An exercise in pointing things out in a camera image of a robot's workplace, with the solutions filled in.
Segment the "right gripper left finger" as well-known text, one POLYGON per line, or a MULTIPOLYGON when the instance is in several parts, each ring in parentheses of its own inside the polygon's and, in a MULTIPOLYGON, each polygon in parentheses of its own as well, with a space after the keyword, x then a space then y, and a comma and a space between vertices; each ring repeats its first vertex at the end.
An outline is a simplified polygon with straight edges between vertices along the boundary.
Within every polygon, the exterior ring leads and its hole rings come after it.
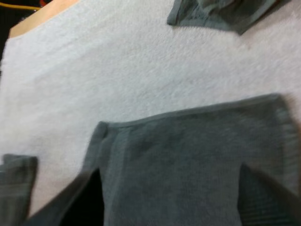
POLYGON ((24 226, 102 226, 104 202, 98 169, 79 174, 24 226))

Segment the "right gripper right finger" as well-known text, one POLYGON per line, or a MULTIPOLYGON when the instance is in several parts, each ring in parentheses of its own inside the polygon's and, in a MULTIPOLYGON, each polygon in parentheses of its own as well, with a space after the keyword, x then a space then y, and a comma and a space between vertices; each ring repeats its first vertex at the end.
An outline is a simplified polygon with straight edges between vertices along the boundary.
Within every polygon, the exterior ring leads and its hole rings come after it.
POLYGON ((260 170, 242 164, 238 212, 243 226, 299 226, 301 200, 260 170))

